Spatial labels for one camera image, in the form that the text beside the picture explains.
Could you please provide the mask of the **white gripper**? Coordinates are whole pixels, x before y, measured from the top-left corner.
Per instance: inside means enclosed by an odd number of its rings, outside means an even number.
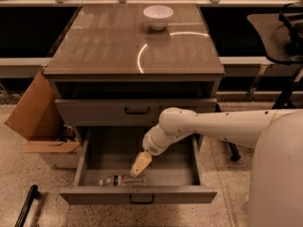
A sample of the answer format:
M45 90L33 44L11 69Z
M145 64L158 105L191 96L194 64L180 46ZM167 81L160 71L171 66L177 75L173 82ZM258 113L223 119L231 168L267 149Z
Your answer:
M143 149L139 152L131 167L130 175L137 177L152 162L152 156L162 154L172 144L172 137L167 135L159 124L152 127L143 137Z

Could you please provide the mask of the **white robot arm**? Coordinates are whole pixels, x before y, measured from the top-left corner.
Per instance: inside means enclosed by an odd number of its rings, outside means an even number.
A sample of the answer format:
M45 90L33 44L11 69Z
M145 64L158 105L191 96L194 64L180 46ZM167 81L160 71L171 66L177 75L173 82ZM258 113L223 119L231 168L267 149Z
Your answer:
M195 113L167 108L143 138L131 175L170 145L198 133L254 150L248 227L303 227L303 111Z

